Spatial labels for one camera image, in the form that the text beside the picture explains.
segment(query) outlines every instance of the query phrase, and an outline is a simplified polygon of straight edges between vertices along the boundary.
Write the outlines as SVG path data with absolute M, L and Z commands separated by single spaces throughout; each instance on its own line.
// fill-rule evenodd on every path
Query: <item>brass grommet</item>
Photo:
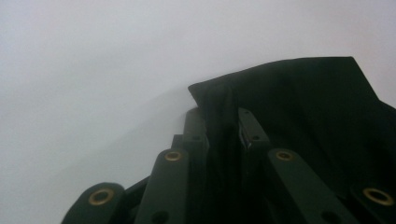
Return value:
M 366 196 L 366 198 L 368 198 L 372 202 L 379 203 L 384 206 L 394 205 L 393 198 L 382 190 L 374 189 L 374 188 L 366 188 L 363 190 L 363 194 L 364 196 Z
M 276 153 L 276 157 L 282 161 L 291 161 L 293 160 L 293 155 L 288 151 L 278 151 Z
M 112 189 L 99 189 L 93 194 L 91 194 L 88 202 L 92 205 L 102 205 L 104 203 L 110 202 L 111 199 L 113 199 L 113 196 L 114 196 L 114 191 Z
M 165 159 L 167 161 L 178 161 L 181 159 L 181 153 L 177 151 L 171 151 L 166 153 Z

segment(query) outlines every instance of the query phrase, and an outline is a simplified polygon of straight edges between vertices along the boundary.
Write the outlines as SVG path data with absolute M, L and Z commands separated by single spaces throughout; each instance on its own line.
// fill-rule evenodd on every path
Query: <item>grommet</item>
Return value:
M 282 161 L 291 161 L 293 160 L 293 155 L 288 151 L 278 151 L 276 153 L 276 157 Z
M 166 153 L 165 159 L 167 161 L 178 161 L 181 159 L 181 153 L 177 151 L 171 151 Z
M 364 196 L 366 196 L 366 198 L 368 198 L 370 201 L 374 203 L 379 203 L 384 206 L 394 205 L 393 198 L 382 190 L 374 189 L 374 188 L 366 188 L 363 190 L 363 194 Z
M 114 191 L 112 189 L 99 189 L 91 194 L 88 202 L 91 205 L 102 205 L 108 203 L 113 199 Z

